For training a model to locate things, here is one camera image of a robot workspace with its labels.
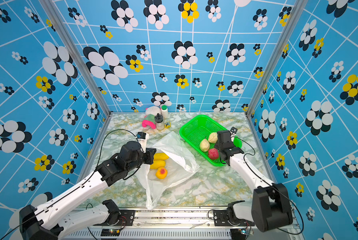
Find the yellow banana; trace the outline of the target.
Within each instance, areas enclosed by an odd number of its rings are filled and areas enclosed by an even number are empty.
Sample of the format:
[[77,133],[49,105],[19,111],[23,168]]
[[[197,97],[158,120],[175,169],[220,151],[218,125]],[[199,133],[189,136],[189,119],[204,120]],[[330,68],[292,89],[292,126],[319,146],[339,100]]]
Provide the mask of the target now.
[[154,155],[154,161],[165,161],[169,158],[169,156],[165,153],[156,153]]
[[165,167],[166,166],[166,161],[164,160],[154,160],[153,164],[150,165],[150,169],[151,170],[157,170],[161,167]]

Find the pale round fruit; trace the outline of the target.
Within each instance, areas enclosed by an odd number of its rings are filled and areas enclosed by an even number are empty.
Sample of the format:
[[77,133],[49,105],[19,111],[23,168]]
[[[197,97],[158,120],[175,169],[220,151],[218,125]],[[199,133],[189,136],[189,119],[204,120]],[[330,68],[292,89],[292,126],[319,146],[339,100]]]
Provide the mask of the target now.
[[203,139],[201,142],[200,142],[200,146],[199,146],[199,148],[200,148],[200,150],[202,151],[202,152],[208,152],[209,151],[209,149],[210,149],[210,142],[207,140],[207,139]]
[[208,142],[210,144],[215,144],[217,141],[218,141],[218,133],[217,132],[211,133],[208,137]]

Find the white bottle green cap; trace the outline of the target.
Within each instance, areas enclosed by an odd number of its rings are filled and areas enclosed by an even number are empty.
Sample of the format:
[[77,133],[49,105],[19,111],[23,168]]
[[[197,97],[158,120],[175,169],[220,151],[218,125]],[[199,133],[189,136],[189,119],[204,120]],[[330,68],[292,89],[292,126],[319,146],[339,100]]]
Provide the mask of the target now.
[[168,113],[168,107],[166,105],[162,105],[161,113],[164,119],[168,118],[169,113]]

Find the right aluminium corner post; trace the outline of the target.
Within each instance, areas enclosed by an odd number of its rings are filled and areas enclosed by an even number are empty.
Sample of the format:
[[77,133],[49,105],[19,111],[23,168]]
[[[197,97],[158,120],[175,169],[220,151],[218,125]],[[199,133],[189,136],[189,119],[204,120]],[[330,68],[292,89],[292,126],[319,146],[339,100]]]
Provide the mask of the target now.
[[264,75],[261,78],[261,80],[258,84],[258,87],[254,93],[254,96],[249,104],[249,109],[247,111],[248,117],[254,112],[254,110],[261,98],[262,91],[264,90],[266,84],[268,83],[268,81],[271,77],[271,74],[274,71],[274,68],[276,67],[276,65],[280,59],[280,54],[281,54],[282,50],[284,49],[285,45],[288,43],[288,40],[289,40],[291,34],[293,33],[307,3],[308,3],[308,1],[305,1],[305,0],[298,0],[295,2],[295,5],[291,11],[290,19],[287,21],[286,26],[283,28],[283,31],[279,37],[279,40],[278,40],[277,44],[275,45],[275,48],[269,58],[268,64],[265,68]]

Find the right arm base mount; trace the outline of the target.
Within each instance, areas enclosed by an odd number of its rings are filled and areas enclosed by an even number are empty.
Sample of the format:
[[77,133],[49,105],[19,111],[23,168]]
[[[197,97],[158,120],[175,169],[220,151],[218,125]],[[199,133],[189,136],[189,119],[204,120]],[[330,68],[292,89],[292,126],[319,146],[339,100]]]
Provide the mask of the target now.
[[225,210],[209,210],[208,218],[217,227],[253,227],[252,205],[246,201],[229,203]]

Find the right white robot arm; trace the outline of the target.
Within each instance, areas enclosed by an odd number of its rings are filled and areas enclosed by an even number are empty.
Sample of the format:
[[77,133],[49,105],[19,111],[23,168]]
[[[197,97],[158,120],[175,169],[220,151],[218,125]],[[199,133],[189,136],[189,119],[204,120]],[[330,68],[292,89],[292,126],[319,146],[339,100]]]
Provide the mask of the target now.
[[244,152],[235,146],[235,137],[230,131],[218,131],[217,137],[216,149],[221,160],[239,174],[253,193],[250,204],[245,201],[228,204],[228,221],[234,226],[242,221],[251,222],[261,232],[291,225],[293,216],[288,191],[283,184],[268,179],[249,161],[255,150]]

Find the aluminium corner post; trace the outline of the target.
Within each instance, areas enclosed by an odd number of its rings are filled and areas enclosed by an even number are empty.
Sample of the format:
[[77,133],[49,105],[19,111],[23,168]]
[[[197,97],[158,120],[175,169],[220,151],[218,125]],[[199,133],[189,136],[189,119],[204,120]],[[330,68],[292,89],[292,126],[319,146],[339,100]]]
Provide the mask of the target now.
[[275,48],[269,58],[268,64],[265,68],[264,75],[261,78],[261,80],[258,84],[258,87],[254,93],[254,96],[249,104],[249,109],[247,111],[248,117],[254,112],[254,110],[261,98],[262,91],[264,90],[266,84],[268,83],[268,81],[271,77],[271,74],[274,71],[274,68],[276,67],[276,65],[280,59],[280,54],[281,54],[282,50],[284,49],[285,45],[288,43],[288,40],[289,40],[291,34],[293,33],[307,3],[308,3],[308,1],[305,1],[305,0],[298,0],[295,2],[295,5],[291,11],[290,19],[287,21],[286,26],[283,28],[283,31],[279,37],[279,40],[278,40],[277,44],[275,45]]
[[71,34],[64,25],[60,14],[57,13],[57,8],[52,1],[40,0],[39,2],[47,16],[50,18],[52,24],[55,26],[60,39],[69,51],[73,61],[76,63],[77,69],[82,74],[82,78],[85,80],[93,96],[96,98],[99,106],[102,108],[106,117],[109,117],[111,115],[111,111],[104,98],[102,97],[102,94],[99,93],[98,86],[87,69],[83,58],[80,56],[80,52],[74,44]]

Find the red textured fruit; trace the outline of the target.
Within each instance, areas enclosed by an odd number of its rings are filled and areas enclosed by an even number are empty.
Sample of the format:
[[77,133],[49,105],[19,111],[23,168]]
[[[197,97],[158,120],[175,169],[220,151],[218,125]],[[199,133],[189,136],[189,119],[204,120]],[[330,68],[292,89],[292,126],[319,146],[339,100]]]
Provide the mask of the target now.
[[210,160],[217,160],[219,158],[219,151],[215,148],[209,149],[208,158]]

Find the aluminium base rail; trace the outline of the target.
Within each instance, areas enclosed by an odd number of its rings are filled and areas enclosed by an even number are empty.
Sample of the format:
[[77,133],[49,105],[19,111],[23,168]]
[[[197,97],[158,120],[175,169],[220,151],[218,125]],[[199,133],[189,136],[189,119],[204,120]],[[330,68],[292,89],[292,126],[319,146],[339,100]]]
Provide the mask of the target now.
[[253,227],[217,227],[208,218],[216,207],[120,208],[135,210],[131,226],[89,226],[73,232],[65,240],[302,240],[301,225],[291,225],[261,232]]

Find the orange red peach fruit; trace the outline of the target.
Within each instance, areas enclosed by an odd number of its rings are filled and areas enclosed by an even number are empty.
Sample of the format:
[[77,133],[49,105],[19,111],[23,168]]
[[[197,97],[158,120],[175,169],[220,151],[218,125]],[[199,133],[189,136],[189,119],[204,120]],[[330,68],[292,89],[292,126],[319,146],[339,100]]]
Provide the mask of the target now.
[[156,172],[156,177],[163,180],[167,177],[168,171],[165,167],[159,167]]

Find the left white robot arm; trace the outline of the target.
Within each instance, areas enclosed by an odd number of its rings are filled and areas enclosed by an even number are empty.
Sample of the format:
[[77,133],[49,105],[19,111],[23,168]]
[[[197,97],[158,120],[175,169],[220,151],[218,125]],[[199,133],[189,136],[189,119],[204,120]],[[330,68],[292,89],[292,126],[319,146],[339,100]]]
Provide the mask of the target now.
[[77,206],[110,187],[126,180],[129,172],[143,164],[153,164],[155,148],[137,141],[127,142],[119,153],[99,164],[90,175],[59,196],[36,207],[28,205],[19,213],[22,240],[61,240],[67,235],[97,224],[123,224],[118,206],[112,200],[85,211],[72,213]]

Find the white round plush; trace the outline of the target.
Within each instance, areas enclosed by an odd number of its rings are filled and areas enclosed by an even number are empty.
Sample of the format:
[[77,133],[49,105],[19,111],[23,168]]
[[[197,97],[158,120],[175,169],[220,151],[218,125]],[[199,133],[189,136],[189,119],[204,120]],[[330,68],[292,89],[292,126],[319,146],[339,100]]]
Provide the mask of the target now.
[[151,106],[151,107],[149,107],[149,108],[146,109],[145,114],[146,114],[146,116],[149,116],[149,115],[154,115],[154,116],[156,116],[157,114],[161,115],[162,112],[161,112],[161,108],[160,108],[160,107]]

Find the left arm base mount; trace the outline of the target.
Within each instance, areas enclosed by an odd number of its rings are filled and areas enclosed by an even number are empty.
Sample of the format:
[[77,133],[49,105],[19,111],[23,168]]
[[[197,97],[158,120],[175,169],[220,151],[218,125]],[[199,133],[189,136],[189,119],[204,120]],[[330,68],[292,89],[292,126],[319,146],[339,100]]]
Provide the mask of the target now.
[[131,226],[134,222],[135,213],[135,210],[121,209],[117,214],[110,214],[103,223],[95,224],[95,226]]

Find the clear jar black lid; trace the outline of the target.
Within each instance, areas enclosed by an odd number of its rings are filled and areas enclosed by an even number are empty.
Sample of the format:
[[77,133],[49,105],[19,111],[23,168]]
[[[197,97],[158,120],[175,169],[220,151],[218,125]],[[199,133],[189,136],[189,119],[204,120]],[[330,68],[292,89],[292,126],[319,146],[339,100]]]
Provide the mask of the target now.
[[164,117],[161,114],[155,116],[156,129],[162,131],[165,128]]

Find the green plastic basket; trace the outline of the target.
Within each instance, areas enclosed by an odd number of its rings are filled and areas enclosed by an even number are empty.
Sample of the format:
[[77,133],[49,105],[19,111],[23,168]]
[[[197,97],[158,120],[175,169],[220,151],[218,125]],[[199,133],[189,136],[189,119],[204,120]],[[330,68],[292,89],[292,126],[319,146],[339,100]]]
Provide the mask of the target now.
[[[208,152],[202,152],[199,148],[200,142],[203,139],[208,139],[209,135],[213,132],[227,130],[225,127],[217,123],[212,118],[206,115],[199,115],[194,117],[188,123],[184,124],[180,128],[180,136],[187,142],[191,147],[193,147],[198,153],[201,154],[211,165],[215,167],[222,167],[227,164],[223,164],[221,159],[218,158],[217,160],[210,160],[208,158]],[[242,147],[242,141],[236,135],[234,136],[234,144],[238,148]],[[215,144],[210,144],[210,148],[215,148]],[[246,155],[244,154],[237,154],[231,157],[230,165],[235,170],[242,170],[247,165],[249,165],[248,161],[246,160]]]

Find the pink green plush toy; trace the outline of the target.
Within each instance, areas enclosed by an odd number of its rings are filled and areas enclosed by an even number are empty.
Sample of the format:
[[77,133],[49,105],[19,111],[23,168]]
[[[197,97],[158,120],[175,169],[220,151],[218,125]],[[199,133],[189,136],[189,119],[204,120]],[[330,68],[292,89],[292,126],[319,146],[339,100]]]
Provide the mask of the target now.
[[156,129],[156,123],[155,123],[155,115],[148,114],[145,116],[144,120],[142,121],[142,127],[147,128],[150,127],[151,129]]

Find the white translucent plastic bag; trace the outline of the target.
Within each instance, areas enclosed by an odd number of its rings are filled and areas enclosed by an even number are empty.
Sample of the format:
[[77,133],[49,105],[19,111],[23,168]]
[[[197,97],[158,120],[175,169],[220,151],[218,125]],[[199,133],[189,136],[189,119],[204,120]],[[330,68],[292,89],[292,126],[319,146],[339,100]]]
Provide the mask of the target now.
[[149,165],[142,165],[136,173],[136,177],[146,190],[146,208],[153,210],[157,207],[163,192],[168,188],[176,187],[190,179],[200,166],[195,156],[186,147],[181,137],[175,132],[169,132],[152,146],[157,153],[168,156],[164,168],[167,172],[163,179],[157,177],[157,169],[151,169]]

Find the left aluminium corner post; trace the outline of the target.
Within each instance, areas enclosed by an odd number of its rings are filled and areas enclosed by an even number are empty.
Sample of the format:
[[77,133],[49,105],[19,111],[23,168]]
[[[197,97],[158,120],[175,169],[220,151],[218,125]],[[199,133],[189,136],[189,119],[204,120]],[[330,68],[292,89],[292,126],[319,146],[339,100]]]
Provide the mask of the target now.
[[83,58],[80,56],[80,52],[74,44],[71,34],[64,25],[60,14],[57,13],[57,8],[52,1],[40,0],[39,2],[47,16],[50,18],[52,24],[55,26],[60,39],[69,51],[73,61],[76,63],[77,69],[82,74],[82,78],[85,80],[93,96],[96,98],[99,106],[102,108],[106,117],[109,117],[111,115],[111,111],[104,98],[102,97],[102,94],[99,93],[98,86],[87,69]]

